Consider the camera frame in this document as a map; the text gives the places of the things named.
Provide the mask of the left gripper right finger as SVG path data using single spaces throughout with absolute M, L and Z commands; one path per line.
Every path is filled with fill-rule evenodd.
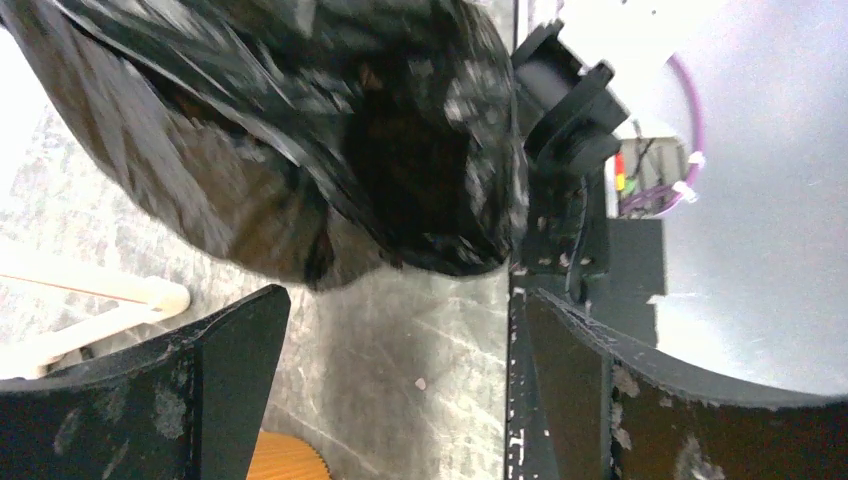
M 557 479 L 843 479 L 847 399 L 681 361 L 530 289 Z

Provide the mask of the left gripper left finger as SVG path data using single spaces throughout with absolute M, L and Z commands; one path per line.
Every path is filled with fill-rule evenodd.
M 5 479 L 242 479 L 291 300 L 269 285 L 201 320 L 1 385 Z

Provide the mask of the yellow plastic trash bin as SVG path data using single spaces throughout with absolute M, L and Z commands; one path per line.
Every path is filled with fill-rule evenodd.
M 331 480 L 331 474 L 319 452 L 305 441 L 260 431 L 246 479 Z

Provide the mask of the black trash bag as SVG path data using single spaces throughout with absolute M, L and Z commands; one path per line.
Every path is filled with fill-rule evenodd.
M 509 53 L 469 1 L 5 1 L 60 117 L 190 245 L 316 289 L 500 268 L 527 219 Z

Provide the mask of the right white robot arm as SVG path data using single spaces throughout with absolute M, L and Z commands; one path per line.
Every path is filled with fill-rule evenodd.
M 540 174 L 592 176 L 619 152 L 628 118 L 604 60 L 588 68 L 560 40 L 560 20 L 537 26 L 513 52 L 519 133 Z

